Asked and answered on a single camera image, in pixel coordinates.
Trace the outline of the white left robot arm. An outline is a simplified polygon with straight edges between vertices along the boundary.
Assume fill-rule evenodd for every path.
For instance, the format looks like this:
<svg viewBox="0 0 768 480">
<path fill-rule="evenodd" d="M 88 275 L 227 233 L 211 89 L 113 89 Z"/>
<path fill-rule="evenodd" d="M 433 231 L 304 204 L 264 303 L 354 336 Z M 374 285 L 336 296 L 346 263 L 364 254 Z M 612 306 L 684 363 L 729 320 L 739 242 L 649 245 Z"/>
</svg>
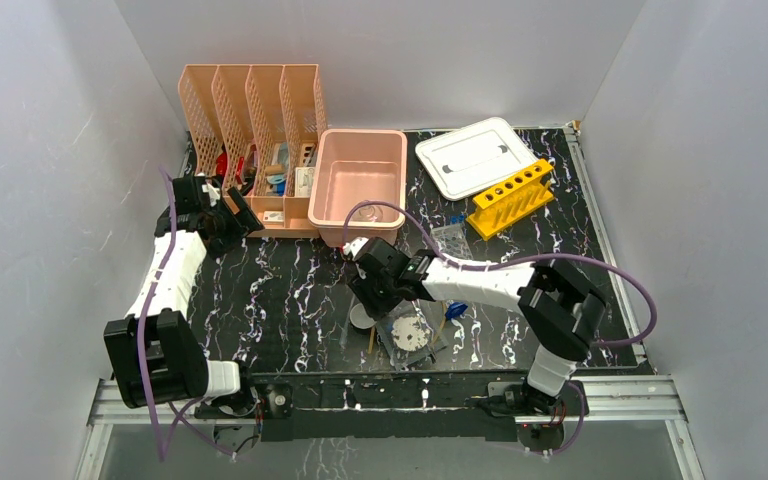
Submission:
<svg viewBox="0 0 768 480">
<path fill-rule="evenodd" d="M 240 361 L 206 357 L 190 329 L 188 307 L 206 258 L 218 259 L 263 229 L 239 188 L 223 191 L 220 175 L 173 179 L 173 200 L 154 229 L 153 257 L 125 317 L 107 323 L 104 343 L 124 404 L 217 399 L 235 416 L 254 411 L 257 387 Z"/>
</svg>

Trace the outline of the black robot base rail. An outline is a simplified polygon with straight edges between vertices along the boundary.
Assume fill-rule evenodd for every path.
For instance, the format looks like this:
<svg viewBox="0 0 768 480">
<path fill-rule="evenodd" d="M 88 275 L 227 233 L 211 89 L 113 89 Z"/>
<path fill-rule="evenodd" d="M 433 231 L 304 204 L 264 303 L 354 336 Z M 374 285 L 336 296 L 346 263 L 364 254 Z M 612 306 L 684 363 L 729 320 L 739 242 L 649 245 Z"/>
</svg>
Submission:
<svg viewBox="0 0 768 480">
<path fill-rule="evenodd" d="M 259 399 L 262 438 L 477 437 L 557 446 L 562 424 L 590 412 L 584 386 L 573 381 L 547 412 L 522 403 L 522 371 L 254 374 L 243 393 Z"/>
</svg>

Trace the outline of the white evaporating dish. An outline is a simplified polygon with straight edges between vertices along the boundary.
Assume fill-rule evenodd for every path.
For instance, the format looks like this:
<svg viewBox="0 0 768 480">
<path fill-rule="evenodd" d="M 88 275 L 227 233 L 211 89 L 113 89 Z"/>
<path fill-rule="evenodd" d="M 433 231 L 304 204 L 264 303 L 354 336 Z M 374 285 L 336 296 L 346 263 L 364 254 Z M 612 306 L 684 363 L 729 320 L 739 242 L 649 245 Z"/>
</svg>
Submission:
<svg viewBox="0 0 768 480">
<path fill-rule="evenodd" d="M 355 304 L 349 311 L 349 323 L 358 331 L 367 331 L 372 329 L 377 321 L 369 316 L 362 304 Z"/>
</svg>

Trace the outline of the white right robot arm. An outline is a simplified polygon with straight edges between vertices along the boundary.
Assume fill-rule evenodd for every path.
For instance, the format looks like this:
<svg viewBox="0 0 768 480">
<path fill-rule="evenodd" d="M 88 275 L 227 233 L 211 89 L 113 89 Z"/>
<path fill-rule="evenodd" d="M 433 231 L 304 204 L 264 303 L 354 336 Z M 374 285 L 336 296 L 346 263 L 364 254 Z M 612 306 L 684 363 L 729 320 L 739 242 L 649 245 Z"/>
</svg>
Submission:
<svg viewBox="0 0 768 480">
<path fill-rule="evenodd" d="M 368 316 L 381 319 L 407 301 L 478 303 L 518 313 L 539 347 L 523 387 L 525 405 L 550 413 L 589 354 L 607 313 L 604 294 L 568 259 L 502 265 L 432 250 L 408 256 L 382 238 L 358 237 L 342 248 L 355 264 L 350 288 Z"/>
</svg>

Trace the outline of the clear glass flask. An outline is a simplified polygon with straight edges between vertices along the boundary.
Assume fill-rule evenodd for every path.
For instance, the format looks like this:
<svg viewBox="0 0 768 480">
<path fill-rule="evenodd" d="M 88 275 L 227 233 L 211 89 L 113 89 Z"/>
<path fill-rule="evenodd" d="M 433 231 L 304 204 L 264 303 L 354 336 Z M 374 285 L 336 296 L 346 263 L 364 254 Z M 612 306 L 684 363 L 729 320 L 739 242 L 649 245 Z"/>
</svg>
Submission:
<svg viewBox="0 0 768 480">
<path fill-rule="evenodd" d="M 381 205 L 365 205 L 355 211 L 352 220 L 363 223 L 384 223 L 386 215 Z"/>
</svg>

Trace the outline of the blue base graduated cylinder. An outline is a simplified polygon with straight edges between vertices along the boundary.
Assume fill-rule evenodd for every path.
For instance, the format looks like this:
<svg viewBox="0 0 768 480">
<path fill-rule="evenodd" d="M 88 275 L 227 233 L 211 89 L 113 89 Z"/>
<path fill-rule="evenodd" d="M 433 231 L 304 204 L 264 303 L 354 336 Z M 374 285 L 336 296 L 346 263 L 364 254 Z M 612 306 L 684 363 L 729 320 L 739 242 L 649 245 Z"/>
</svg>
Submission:
<svg viewBox="0 0 768 480">
<path fill-rule="evenodd" d="M 451 321 L 462 317 L 469 306 L 462 302 L 453 302 L 445 307 L 443 317 L 445 321 Z"/>
</svg>

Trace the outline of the clear plastic pipette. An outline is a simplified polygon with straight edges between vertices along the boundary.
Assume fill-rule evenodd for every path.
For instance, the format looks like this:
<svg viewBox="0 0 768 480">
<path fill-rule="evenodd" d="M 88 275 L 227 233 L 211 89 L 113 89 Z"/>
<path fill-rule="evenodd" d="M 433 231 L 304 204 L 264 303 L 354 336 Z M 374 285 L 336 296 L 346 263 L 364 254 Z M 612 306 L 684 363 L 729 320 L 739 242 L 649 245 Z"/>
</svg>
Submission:
<svg viewBox="0 0 768 480">
<path fill-rule="evenodd" d="M 348 336 L 349 336 L 349 331 L 351 330 L 351 322 L 350 322 L 351 309 L 352 307 L 348 308 L 347 313 L 345 314 L 342 325 L 341 325 L 341 334 L 339 338 L 339 346 L 341 351 L 344 351 L 348 345 Z"/>
</svg>

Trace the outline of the yellow rubber tube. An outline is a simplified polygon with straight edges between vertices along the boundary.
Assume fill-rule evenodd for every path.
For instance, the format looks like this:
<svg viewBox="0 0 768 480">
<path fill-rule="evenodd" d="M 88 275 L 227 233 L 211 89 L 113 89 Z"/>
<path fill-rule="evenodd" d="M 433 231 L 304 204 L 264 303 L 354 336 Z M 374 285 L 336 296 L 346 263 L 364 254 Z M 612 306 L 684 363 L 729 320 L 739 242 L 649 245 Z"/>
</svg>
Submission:
<svg viewBox="0 0 768 480">
<path fill-rule="evenodd" d="M 369 331 L 369 340 L 368 340 L 368 348 L 367 348 L 368 356 L 372 355 L 375 342 L 376 342 L 376 327 L 372 326 Z"/>
</svg>

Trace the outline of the pink plastic bin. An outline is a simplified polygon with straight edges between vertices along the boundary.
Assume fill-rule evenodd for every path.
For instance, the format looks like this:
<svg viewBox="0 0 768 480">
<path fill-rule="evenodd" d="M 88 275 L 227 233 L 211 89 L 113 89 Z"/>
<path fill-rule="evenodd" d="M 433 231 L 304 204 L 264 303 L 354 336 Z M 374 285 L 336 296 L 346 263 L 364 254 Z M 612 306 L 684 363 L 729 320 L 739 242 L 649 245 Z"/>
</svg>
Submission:
<svg viewBox="0 0 768 480">
<path fill-rule="evenodd" d="M 308 220 L 324 243 L 339 248 L 356 237 L 397 239 L 405 216 L 408 140 L 397 130 L 329 129 L 317 151 Z M 355 222 L 365 205 L 381 205 L 384 223 Z"/>
</svg>

